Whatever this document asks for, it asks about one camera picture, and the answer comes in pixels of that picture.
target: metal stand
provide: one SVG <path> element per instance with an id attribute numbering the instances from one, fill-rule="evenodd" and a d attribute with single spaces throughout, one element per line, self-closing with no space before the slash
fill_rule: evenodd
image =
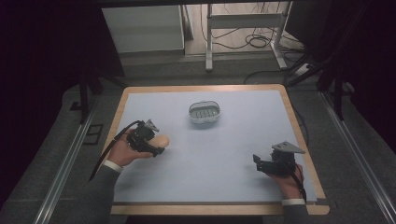
<path id="1" fill-rule="evenodd" d="M 286 63 L 279 51 L 279 41 L 285 29 L 291 2 L 288 2 L 282 13 L 268 14 L 234 14 L 212 15 L 212 4 L 207 5 L 207 41 L 206 41 L 206 71 L 213 70 L 212 29 L 233 28 L 263 28 L 277 27 L 275 40 L 271 42 L 280 69 L 286 69 Z"/>

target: wooden table frame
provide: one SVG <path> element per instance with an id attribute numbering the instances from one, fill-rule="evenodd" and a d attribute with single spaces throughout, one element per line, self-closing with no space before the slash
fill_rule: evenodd
<path id="1" fill-rule="evenodd" d="M 311 160 L 308 148 L 305 144 L 303 134 L 300 130 L 297 118 L 291 107 L 290 99 L 282 85 L 223 85 L 223 86 L 161 86 L 161 87 L 129 87 L 121 96 L 120 104 L 113 119 L 105 146 L 117 134 L 125 104 L 130 93 L 143 92 L 183 92 L 183 91 L 279 91 L 289 115 L 290 124 L 294 130 L 298 147 L 305 151 L 303 159 L 308 172 L 312 178 L 313 186 L 317 198 L 325 200 L 323 189 L 320 185 L 314 163 Z M 329 205 L 319 205 L 310 203 L 307 205 L 310 215 L 326 215 L 330 211 Z M 262 216 L 262 215 L 282 215 L 283 208 L 280 203 L 257 203 L 257 204 L 131 204 L 113 205 L 111 209 L 113 215 L 143 215 L 143 216 Z"/>

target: wire mesh basket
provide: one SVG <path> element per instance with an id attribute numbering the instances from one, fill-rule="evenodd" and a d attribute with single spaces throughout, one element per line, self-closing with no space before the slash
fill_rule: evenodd
<path id="1" fill-rule="evenodd" d="M 202 101 L 192 104 L 189 114 L 191 121 L 194 123 L 214 122 L 220 116 L 220 107 L 214 101 Z"/>

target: black curtain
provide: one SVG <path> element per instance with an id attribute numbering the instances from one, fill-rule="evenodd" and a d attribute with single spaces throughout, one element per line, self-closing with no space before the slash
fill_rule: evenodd
<path id="1" fill-rule="evenodd" d="M 56 120 L 64 92 L 82 74 L 123 71 L 96 4 L 0 4 L 3 204 Z"/>

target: gray floor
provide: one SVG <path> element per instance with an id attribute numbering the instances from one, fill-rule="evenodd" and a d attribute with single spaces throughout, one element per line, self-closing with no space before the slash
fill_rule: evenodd
<path id="1" fill-rule="evenodd" d="M 249 74 L 257 71 L 275 72 L 259 73 L 249 78 L 247 84 L 282 83 L 284 76 L 284 73 L 276 71 L 278 67 L 272 53 L 217 55 L 212 73 L 205 71 L 205 61 L 202 56 L 174 55 L 164 58 L 146 56 L 139 60 L 143 63 L 128 63 L 132 61 L 130 58 L 122 59 L 126 77 L 120 80 L 131 86 L 242 85 Z M 307 132 L 303 126 L 302 131 L 305 139 L 309 140 L 308 148 L 328 199 L 327 203 L 331 208 L 328 215 L 313 216 L 313 219 L 315 223 L 388 223 L 315 89 L 317 78 L 311 77 L 289 91 L 291 102 L 304 117 Z M 88 181 L 92 168 L 104 147 L 122 89 L 104 79 L 101 81 L 105 91 L 99 96 L 92 124 L 102 124 L 102 134 L 97 145 L 82 145 L 79 149 L 73 169 L 50 216 L 49 223 L 62 223 L 67 217 L 73 207 L 73 201 L 84 183 Z M 77 87 L 64 94 L 63 108 L 34 161 L 0 212 L 0 223 L 34 222 L 65 153 L 78 131 L 80 114 L 78 111 L 69 110 L 78 99 Z M 379 181 L 395 201 L 396 176 L 393 171 L 396 168 L 396 156 L 360 116 L 347 96 L 344 97 L 343 104 L 345 123 Z M 90 143 L 92 138 L 86 137 L 84 141 Z M 126 218 L 112 216 L 111 221 L 124 223 Z M 264 223 L 282 223 L 283 221 L 282 216 L 266 216 L 262 219 Z M 133 217 L 132 220 L 134 223 L 183 222 L 177 222 L 179 219 L 174 217 L 157 219 Z M 253 222 L 248 217 L 235 220 L 239 223 L 257 222 L 257 219 Z M 184 223 L 200 221 L 209 223 L 208 220 L 200 218 L 190 218 Z"/>

